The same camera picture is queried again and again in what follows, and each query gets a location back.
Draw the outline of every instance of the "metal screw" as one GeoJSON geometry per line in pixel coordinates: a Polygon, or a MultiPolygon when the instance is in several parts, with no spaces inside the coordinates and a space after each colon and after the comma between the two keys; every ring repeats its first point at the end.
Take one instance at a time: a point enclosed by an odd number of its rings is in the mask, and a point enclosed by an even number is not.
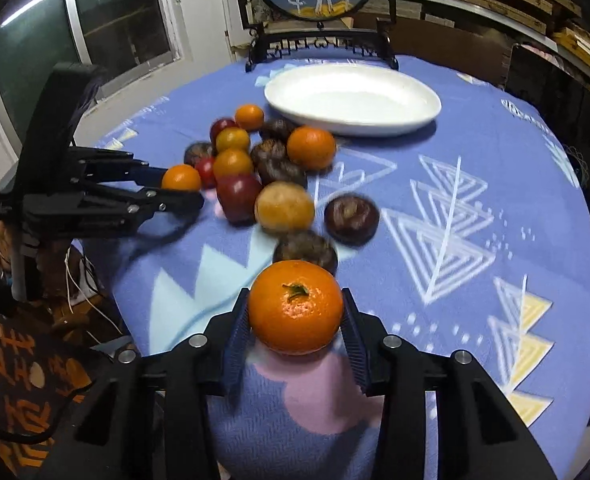
{"type": "Polygon", "coordinates": [[[402,345],[402,338],[398,335],[387,335],[384,338],[384,345],[388,348],[399,348],[402,345]]]}
{"type": "Polygon", "coordinates": [[[473,360],[473,356],[470,352],[466,352],[466,350],[457,350],[455,352],[455,361],[459,364],[467,365],[469,362],[473,360]]]}
{"type": "Polygon", "coordinates": [[[117,359],[120,363],[124,363],[125,365],[127,365],[128,363],[133,362],[135,360],[135,357],[137,357],[136,352],[134,350],[128,349],[121,352],[117,359]]]}
{"type": "Polygon", "coordinates": [[[208,338],[203,334],[191,335],[188,344],[193,348],[201,348],[208,342],[208,338]]]}

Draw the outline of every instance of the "white wire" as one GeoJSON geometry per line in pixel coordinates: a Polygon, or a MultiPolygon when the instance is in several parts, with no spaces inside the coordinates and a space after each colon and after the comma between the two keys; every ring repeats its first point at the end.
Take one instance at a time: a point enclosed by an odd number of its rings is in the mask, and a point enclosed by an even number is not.
{"type": "Polygon", "coordinates": [[[123,333],[121,333],[121,330],[117,327],[117,325],[115,324],[115,322],[108,316],[106,316],[100,309],[98,309],[96,306],[94,306],[94,304],[92,304],[92,302],[88,299],[88,297],[86,296],[85,292],[82,290],[82,288],[77,284],[77,282],[73,279],[73,275],[70,273],[70,268],[68,266],[68,258],[70,256],[70,247],[68,248],[68,250],[66,251],[66,258],[64,260],[65,264],[66,264],[66,273],[67,273],[67,277],[66,277],[66,291],[68,292],[68,304],[70,305],[70,292],[68,289],[68,276],[70,277],[70,281],[73,282],[73,284],[78,288],[79,292],[81,292],[82,296],[84,297],[84,299],[88,302],[88,304],[90,306],[92,306],[101,316],[103,316],[106,321],[108,321],[111,325],[114,326],[115,330],[117,332],[119,332],[120,335],[123,335],[123,333]]]}
{"type": "Polygon", "coordinates": [[[68,248],[68,252],[66,252],[66,257],[64,258],[64,263],[66,264],[66,273],[64,274],[64,280],[66,282],[66,300],[68,301],[68,308],[70,309],[70,313],[74,314],[75,311],[73,310],[73,306],[70,304],[70,286],[68,285],[68,275],[70,274],[68,270],[68,255],[70,254],[70,248],[68,248]]]}
{"type": "MultiPolygon", "coordinates": [[[[73,306],[70,303],[70,286],[68,285],[68,277],[70,276],[70,270],[68,269],[68,257],[70,255],[70,248],[68,248],[68,250],[66,251],[66,257],[64,259],[64,262],[66,264],[66,273],[64,275],[64,279],[66,280],[66,300],[68,301],[68,308],[70,309],[70,312],[72,312],[73,314],[75,313],[75,311],[73,310],[73,306]]],[[[72,280],[73,283],[75,283],[75,280],[73,280],[73,277],[70,276],[70,279],[72,280]]],[[[95,342],[99,345],[102,344],[93,334],[90,330],[86,330],[86,333],[92,337],[95,342]]]]}
{"type": "Polygon", "coordinates": [[[102,344],[102,343],[101,343],[101,341],[99,341],[99,340],[98,340],[98,339],[97,339],[97,338],[96,338],[94,335],[92,335],[92,332],[90,332],[89,330],[86,330],[86,333],[87,333],[87,334],[88,334],[90,337],[92,337],[93,339],[95,339],[95,342],[96,342],[98,345],[101,345],[101,344],[102,344]]]}

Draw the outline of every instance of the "orange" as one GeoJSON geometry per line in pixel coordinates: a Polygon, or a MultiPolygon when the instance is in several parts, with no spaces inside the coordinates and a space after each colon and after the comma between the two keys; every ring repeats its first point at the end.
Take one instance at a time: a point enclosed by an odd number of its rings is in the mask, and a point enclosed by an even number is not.
{"type": "Polygon", "coordinates": [[[216,180],[223,176],[249,174],[253,171],[251,157],[242,150],[226,150],[224,153],[217,155],[213,164],[213,173],[215,173],[216,180]]]}
{"type": "Polygon", "coordinates": [[[258,130],[264,124],[264,110],[257,105],[242,105],[235,112],[235,122],[249,132],[258,130]]]}
{"type": "Polygon", "coordinates": [[[326,130],[300,126],[290,134],[286,149],[295,164],[307,170],[323,170],[331,165],[337,145],[326,130]]]}
{"type": "Polygon", "coordinates": [[[273,182],[259,193],[255,218],[272,232],[308,229],[315,219],[315,202],[299,184],[273,182]]]}
{"type": "Polygon", "coordinates": [[[283,260],[262,270],[248,295],[248,316],[257,338],[284,354],[308,354],[332,341],[344,312],[332,274],[302,260],[283,260]]]}
{"type": "Polygon", "coordinates": [[[241,128],[224,128],[215,141],[217,153],[223,153],[226,150],[242,150],[247,152],[251,145],[251,138],[248,132],[241,128]]]}
{"type": "Polygon", "coordinates": [[[199,191],[201,189],[200,174],[188,164],[178,164],[168,168],[164,173],[162,189],[199,191]]]}

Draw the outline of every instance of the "red tomato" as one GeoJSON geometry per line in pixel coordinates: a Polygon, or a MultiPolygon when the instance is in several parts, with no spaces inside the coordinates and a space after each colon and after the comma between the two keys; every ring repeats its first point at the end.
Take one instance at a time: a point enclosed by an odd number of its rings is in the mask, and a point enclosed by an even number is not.
{"type": "Polygon", "coordinates": [[[217,142],[217,136],[226,128],[238,128],[238,126],[235,120],[230,117],[222,117],[212,124],[210,127],[210,142],[213,146],[217,142]]]}
{"type": "Polygon", "coordinates": [[[214,157],[206,156],[200,158],[200,161],[195,165],[195,169],[200,174],[201,186],[204,189],[212,189],[217,185],[217,182],[215,181],[215,173],[213,171],[214,162],[214,157]]]}

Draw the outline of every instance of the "tomato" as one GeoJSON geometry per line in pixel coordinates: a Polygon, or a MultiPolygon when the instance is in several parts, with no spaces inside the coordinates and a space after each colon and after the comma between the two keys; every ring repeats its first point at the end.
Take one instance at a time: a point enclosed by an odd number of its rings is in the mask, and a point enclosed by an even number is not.
{"type": "Polygon", "coordinates": [[[257,105],[242,105],[235,112],[235,122],[240,128],[254,132],[264,124],[264,110],[257,105]]]}
{"type": "Polygon", "coordinates": [[[212,126],[210,127],[210,142],[212,142],[213,146],[215,145],[215,143],[217,142],[217,136],[219,135],[219,133],[222,130],[225,130],[226,128],[237,128],[237,123],[235,123],[235,120],[233,118],[230,117],[222,117],[220,119],[217,119],[217,121],[215,121],[212,126]]]}
{"type": "Polygon", "coordinates": [[[241,128],[225,128],[217,136],[217,153],[226,150],[242,150],[247,152],[251,145],[251,138],[246,130],[241,128]]]}
{"type": "Polygon", "coordinates": [[[241,150],[226,150],[217,155],[213,164],[217,181],[223,176],[254,173],[252,160],[248,153],[241,150]]]}
{"type": "Polygon", "coordinates": [[[213,171],[213,165],[215,158],[212,156],[206,156],[195,165],[195,169],[200,174],[201,185],[204,189],[212,189],[217,185],[215,180],[215,172],[213,171]]]}

